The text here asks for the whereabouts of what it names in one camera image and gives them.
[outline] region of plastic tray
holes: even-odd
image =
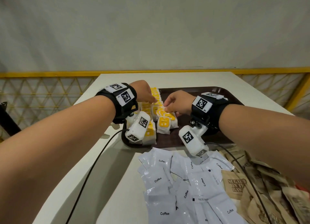
[[[228,100],[237,103],[242,104],[235,96],[233,96],[228,90],[220,88],[220,87],[191,87],[191,88],[169,88],[169,89],[159,89],[161,92],[161,99],[165,102],[169,94],[178,91],[183,90],[185,92],[190,93],[193,96],[198,96],[201,93],[205,92],[211,92],[211,93],[218,93],[220,95],[224,95],[224,97],[228,98]],[[179,137],[179,131],[180,129],[185,126],[189,125],[191,117],[187,115],[182,115],[178,117],[178,126],[179,128],[174,128],[170,130],[170,134],[160,134],[156,133],[156,144],[153,145],[142,145],[142,144],[131,144],[129,143],[129,140],[125,137],[125,132],[122,132],[122,141],[125,145],[131,147],[131,148],[175,148],[175,147],[184,147],[184,144],[182,143],[182,140]],[[231,140],[229,140],[222,132],[218,132],[214,135],[203,135],[202,139],[205,142],[215,142],[215,143],[232,143]]]

